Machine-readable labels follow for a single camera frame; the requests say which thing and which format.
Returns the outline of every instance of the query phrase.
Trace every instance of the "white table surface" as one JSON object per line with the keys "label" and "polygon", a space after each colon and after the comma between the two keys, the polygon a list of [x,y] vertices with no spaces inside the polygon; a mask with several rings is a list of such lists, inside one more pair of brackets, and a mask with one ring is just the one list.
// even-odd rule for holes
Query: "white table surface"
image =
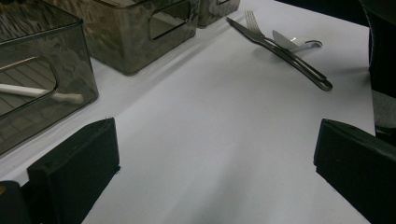
{"label": "white table surface", "polygon": [[298,55],[333,84],[320,90],[225,20],[126,77],[92,59],[99,99],[0,160],[25,169],[84,125],[114,117],[120,172],[84,223],[368,223],[316,173],[322,119],[374,134],[368,28],[271,0],[242,0],[272,35],[312,36]]}

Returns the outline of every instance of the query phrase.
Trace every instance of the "gray plastic container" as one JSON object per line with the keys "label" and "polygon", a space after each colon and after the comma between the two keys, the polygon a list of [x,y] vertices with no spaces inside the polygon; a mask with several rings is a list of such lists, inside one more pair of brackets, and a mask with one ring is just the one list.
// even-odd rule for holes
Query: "gray plastic container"
{"label": "gray plastic container", "polygon": [[84,20],[90,55],[125,75],[195,36],[199,0],[45,0]]}
{"label": "gray plastic container", "polygon": [[207,25],[235,12],[241,0],[201,0],[199,7],[198,27]]}
{"label": "gray plastic container", "polygon": [[42,1],[0,3],[0,155],[95,101],[82,20]]}

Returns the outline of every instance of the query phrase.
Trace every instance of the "white stick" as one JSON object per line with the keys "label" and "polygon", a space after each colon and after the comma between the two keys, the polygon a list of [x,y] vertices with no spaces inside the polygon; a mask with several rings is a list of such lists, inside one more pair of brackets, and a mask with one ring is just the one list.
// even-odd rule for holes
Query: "white stick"
{"label": "white stick", "polygon": [[[0,83],[0,92],[23,95],[23,96],[40,97],[50,91]],[[82,102],[84,102],[84,97],[82,97],[81,94],[74,94],[74,93],[69,93],[69,94],[55,93],[51,95],[51,98],[56,101],[60,101],[60,102],[67,101],[73,104],[81,104]]]}

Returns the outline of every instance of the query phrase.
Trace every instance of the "stainless steel fork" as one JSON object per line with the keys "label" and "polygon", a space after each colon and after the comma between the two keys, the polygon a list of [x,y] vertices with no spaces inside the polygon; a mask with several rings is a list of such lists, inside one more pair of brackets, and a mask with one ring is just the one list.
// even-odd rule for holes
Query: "stainless steel fork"
{"label": "stainless steel fork", "polygon": [[285,54],[287,54],[289,57],[291,57],[295,62],[297,62],[297,64],[299,64],[302,68],[306,69],[307,71],[309,71],[313,76],[315,76],[317,79],[319,79],[320,81],[324,81],[326,80],[326,77],[323,76],[317,69],[315,69],[314,67],[312,67],[311,65],[309,65],[308,63],[306,63],[305,61],[303,61],[301,58],[299,58],[297,55],[295,55],[294,53],[292,53],[291,51],[289,51],[288,49],[284,49],[282,47],[280,47],[275,40],[265,36],[265,34],[262,33],[262,31],[259,28],[259,25],[257,24],[256,18],[254,16],[253,11],[251,10],[246,10],[245,11],[245,18],[247,20],[247,28],[255,33],[256,35],[259,35],[262,39],[265,39],[269,42],[271,42],[272,44],[274,44],[275,46],[277,46],[278,48],[280,48]]}

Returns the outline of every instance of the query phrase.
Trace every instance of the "butter knife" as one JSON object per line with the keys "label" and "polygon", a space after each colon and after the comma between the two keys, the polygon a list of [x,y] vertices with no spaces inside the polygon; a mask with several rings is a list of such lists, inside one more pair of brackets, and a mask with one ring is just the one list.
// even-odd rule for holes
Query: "butter knife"
{"label": "butter knife", "polygon": [[301,65],[298,62],[293,60],[286,52],[284,52],[279,47],[272,45],[267,40],[262,39],[259,35],[251,32],[245,26],[239,24],[236,21],[233,21],[232,19],[230,19],[228,17],[227,17],[227,21],[228,21],[228,23],[231,24],[231,26],[233,28],[235,28],[237,31],[239,31],[241,34],[243,34],[245,37],[247,37],[247,39],[249,39],[250,41],[252,41],[255,44],[265,47],[266,49],[269,49],[271,52],[276,54],[278,57],[282,58],[285,62],[291,64],[293,67],[295,67],[297,70],[299,70],[301,73],[303,73],[306,77],[308,77],[312,82],[314,82],[322,90],[330,91],[332,89],[332,83],[329,82],[329,80],[318,79],[314,74],[312,74],[312,71],[301,67]]}

